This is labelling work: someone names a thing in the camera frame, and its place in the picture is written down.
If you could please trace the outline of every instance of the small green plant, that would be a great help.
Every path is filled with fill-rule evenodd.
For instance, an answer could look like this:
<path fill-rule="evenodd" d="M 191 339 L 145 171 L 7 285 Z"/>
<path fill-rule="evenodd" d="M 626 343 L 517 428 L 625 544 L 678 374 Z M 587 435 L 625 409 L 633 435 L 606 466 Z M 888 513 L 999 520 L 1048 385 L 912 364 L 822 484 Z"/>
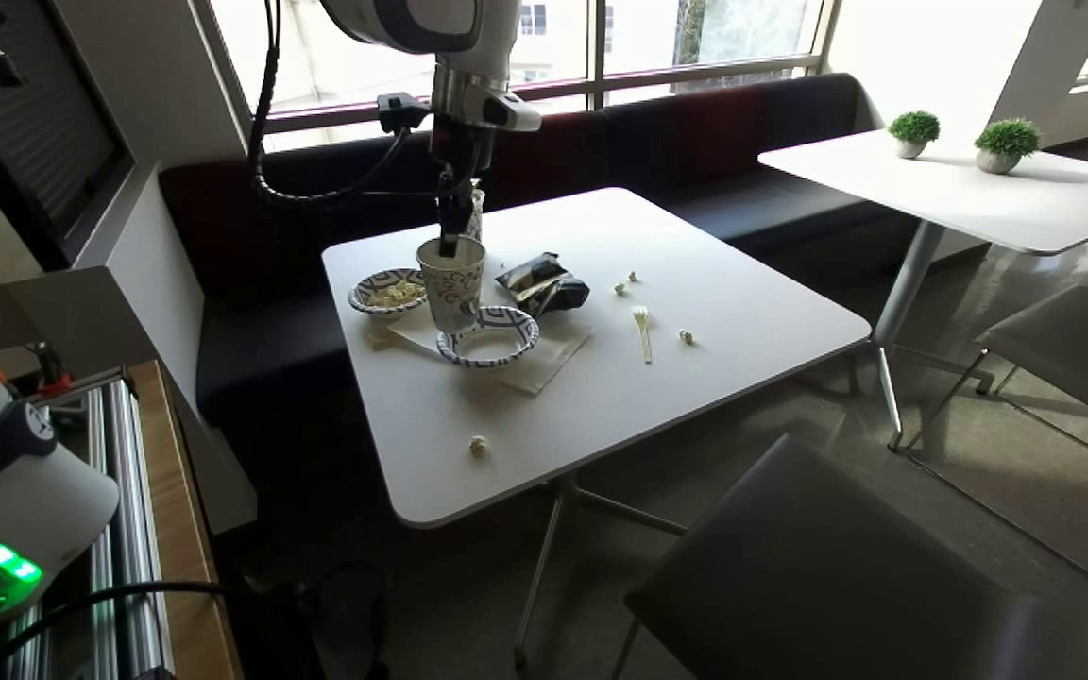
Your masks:
<path fill-rule="evenodd" d="M 1023 116 L 992 121 L 992 127 L 974 140 L 978 152 L 1022 159 L 1039 152 L 1039 127 Z"/>
<path fill-rule="evenodd" d="M 905 145 L 930 145 L 936 140 L 936 116 L 927 111 L 912 111 L 888 126 L 888 132 Z"/>

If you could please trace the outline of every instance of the napkin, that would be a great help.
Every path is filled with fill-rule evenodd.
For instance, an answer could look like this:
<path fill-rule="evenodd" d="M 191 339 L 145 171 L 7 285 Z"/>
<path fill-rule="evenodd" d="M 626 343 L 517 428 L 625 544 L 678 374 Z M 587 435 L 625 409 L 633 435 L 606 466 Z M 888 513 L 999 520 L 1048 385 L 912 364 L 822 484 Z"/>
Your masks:
<path fill-rule="evenodd" d="M 415 305 L 414 315 L 375 326 L 382 335 L 396 335 L 404 346 L 430 355 L 434 364 L 446 364 L 434 346 L 434 321 L 429 305 Z M 504 364 L 504 367 L 474 367 L 469 374 L 512 385 L 517 394 L 543 394 L 553 378 L 581 353 L 590 331 L 581 326 L 543 316 L 541 321 L 541 343 L 531 346 L 522 360 Z"/>

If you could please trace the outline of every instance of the table top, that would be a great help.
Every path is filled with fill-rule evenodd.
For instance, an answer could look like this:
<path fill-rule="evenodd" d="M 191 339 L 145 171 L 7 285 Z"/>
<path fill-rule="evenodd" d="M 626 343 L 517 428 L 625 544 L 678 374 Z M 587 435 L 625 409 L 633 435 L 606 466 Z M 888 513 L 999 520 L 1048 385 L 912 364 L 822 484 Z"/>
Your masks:
<path fill-rule="evenodd" d="M 393 509 L 441 525 L 590 466 L 668 422 L 779 383 L 868 335 L 868 326 L 650 199 L 600 188 L 484 217 L 488 278 L 543 251 L 590 285 L 581 309 L 547 315 L 543 335 L 590 335 L 543 394 L 375 339 L 348 292 L 380 270 L 414 270 L 440 227 L 324 251 L 375 451 Z M 654 364 L 633 309 L 650 305 Z"/>
<path fill-rule="evenodd" d="M 761 163 L 1005 251 L 1061 254 L 1088 241 L 1088 163 L 1050 152 L 1002 176 L 982 174 L 960 140 L 909 163 L 888 132 L 861 132 L 769 152 Z"/>

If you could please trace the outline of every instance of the cable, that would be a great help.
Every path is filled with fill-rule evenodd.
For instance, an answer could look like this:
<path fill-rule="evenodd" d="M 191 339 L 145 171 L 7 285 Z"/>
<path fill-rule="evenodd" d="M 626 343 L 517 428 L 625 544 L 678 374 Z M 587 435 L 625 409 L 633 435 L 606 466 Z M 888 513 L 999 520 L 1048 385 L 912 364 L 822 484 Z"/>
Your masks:
<path fill-rule="evenodd" d="M 348 199 L 354 192 L 362 192 L 401 152 L 401 145 L 407 140 L 407 127 L 393 132 L 385 156 L 358 174 L 354 183 L 341 186 L 341 188 L 324 188 L 324 192 L 291 192 L 291 188 L 275 188 L 266 174 L 266 132 L 268 132 L 268 116 L 273 116 L 273 100 L 275 100 L 275 74 L 280 74 L 280 39 L 283 39 L 283 0 L 266 0 L 266 22 L 268 22 L 268 57 L 266 57 L 266 78 L 260 78 L 260 95 L 254 107 L 254 126 L 249 126 L 249 174 L 254 186 L 280 203 L 298 203 L 298 209 L 328 209 L 337 199 Z"/>
<path fill-rule="evenodd" d="M 99 592 L 87 592 L 87 596 L 81 596 L 81 600 L 56 603 L 56 610 L 47 612 L 38 622 L 32 622 L 32 628 L 25 628 L 16 640 L 7 640 L 7 644 L 0 647 L 0 664 L 6 664 L 19 647 L 26 647 L 35 635 L 56 628 L 64 617 L 85 612 L 85 610 L 91 610 L 91 603 L 99 603 L 99 600 L 120 600 L 120 596 L 133 596 L 133 592 L 217 592 L 217 596 L 218 596 L 218 592 L 230 592 L 230 589 L 218 586 L 218 581 L 128 581 L 128 586 L 99 589 Z"/>

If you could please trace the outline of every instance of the cup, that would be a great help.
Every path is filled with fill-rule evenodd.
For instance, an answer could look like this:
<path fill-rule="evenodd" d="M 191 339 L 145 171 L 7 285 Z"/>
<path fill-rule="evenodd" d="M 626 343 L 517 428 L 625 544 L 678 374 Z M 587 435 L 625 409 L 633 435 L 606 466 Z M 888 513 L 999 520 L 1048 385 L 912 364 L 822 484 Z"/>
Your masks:
<path fill-rule="evenodd" d="M 441 331 L 469 328 L 482 315 L 484 246 L 459 239 L 459 254 L 441 258 L 440 239 L 421 246 L 421 272 L 429 288 L 430 321 Z"/>

